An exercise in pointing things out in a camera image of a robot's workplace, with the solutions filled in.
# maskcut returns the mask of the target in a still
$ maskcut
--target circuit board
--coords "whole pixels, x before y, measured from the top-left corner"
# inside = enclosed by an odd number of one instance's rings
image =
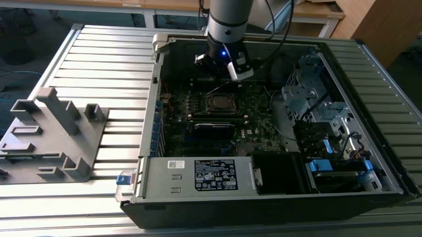
[[[262,84],[191,81],[162,88],[166,157],[246,156],[257,150],[281,150]],[[229,129],[230,134],[218,129]]]

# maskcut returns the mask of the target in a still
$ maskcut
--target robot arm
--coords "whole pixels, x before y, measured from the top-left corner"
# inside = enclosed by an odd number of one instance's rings
[[[209,52],[195,64],[214,77],[226,75],[241,81],[254,75],[244,34],[254,0],[213,0],[209,20]]]

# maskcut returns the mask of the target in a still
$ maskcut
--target white label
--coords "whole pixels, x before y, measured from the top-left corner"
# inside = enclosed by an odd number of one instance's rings
[[[344,16],[338,16],[338,15],[328,15],[329,18],[344,18]]]
[[[122,4],[123,6],[129,6],[129,7],[141,7],[141,5],[138,4]]]
[[[185,160],[170,160],[167,164],[169,169],[185,169]]]

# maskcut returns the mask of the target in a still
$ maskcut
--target slotted aluminum surface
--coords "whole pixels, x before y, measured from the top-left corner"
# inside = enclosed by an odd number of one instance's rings
[[[159,33],[197,35],[126,27],[85,26],[71,31],[49,66],[41,86],[55,87],[63,100],[77,106],[99,103],[111,108],[93,178],[87,183],[0,186],[0,236],[134,236],[276,233],[338,228],[422,224],[422,201],[374,210],[342,222],[281,226],[142,230],[114,199],[115,178],[137,168],[146,99],[153,70],[153,36]],[[408,98],[362,45],[353,40],[322,41],[357,87],[394,150],[422,185],[421,118]],[[131,195],[133,187],[123,189]],[[352,230],[342,230],[345,235]]]

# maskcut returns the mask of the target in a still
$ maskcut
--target desk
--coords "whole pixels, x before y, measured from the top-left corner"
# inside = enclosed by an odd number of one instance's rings
[[[198,16],[198,0],[0,0],[3,7],[49,10],[137,13],[146,27],[157,27],[157,15]],[[324,24],[320,37],[330,37],[344,12],[333,12],[325,3],[305,2],[296,7],[293,22]]]

